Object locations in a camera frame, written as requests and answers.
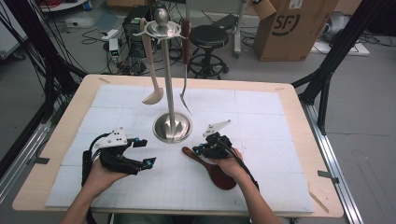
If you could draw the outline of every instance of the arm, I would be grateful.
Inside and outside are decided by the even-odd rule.
[[[242,155],[237,149],[235,153],[242,159]],[[213,161],[219,165],[225,174],[232,177],[242,190],[247,203],[247,210],[253,224],[281,223],[279,218],[261,196],[248,174],[234,158]]]
[[[106,189],[110,188],[114,182],[125,176],[127,175],[108,171],[102,166],[99,160],[96,160],[93,163],[85,185],[67,209],[61,223],[83,224],[92,201]]]

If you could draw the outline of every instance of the wooden spatula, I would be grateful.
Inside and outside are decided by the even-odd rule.
[[[183,147],[181,150],[188,157],[192,158],[195,161],[198,161],[206,168],[213,183],[219,189],[233,189],[233,187],[236,186],[236,182],[233,180],[233,178],[224,174],[224,172],[221,170],[221,168],[218,165],[209,164],[203,161],[201,158],[196,156],[195,153],[188,147]]]

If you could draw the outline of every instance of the white paper sheet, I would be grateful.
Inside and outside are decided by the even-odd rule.
[[[276,212],[314,212],[304,174],[295,152],[279,97],[273,92],[187,89],[185,101],[192,116],[191,136],[165,144],[152,124],[167,113],[166,94],[156,105],[141,101],[150,87],[103,85],[78,134],[67,151],[46,206],[69,206],[80,189],[82,152],[93,139],[122,127],[128,137],[147,139],[146,147],[128,148],[124,156],[142,161],[156,157],[151,170],[128,176],[97,198],[92,206],[104,208],[247,211],[238,187],[218,189],[201,164],[181,151],[205,142],[209,123],[232,122],[220,131],[243,154],[259,182],[262,196]],[[189,116],[174,89],[175,110]]]

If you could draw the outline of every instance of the person's left hand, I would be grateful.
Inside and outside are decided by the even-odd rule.
[[[96,160],[92,165],[83,189],[88,191],[93,197],[97,197],[103,191],[110,188],[114,182],[125,176],[127,176],[127,174],[107,170],[107,168],[102,166],[100,160]]]

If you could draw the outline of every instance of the power strip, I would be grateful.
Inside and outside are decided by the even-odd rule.
[[[107,35],[102,36],[102,39],[108,41],[108,39],[113,38],[113,36],[115,36],[118,33],[119,30],[110,30],[109,32],[107,32]]]

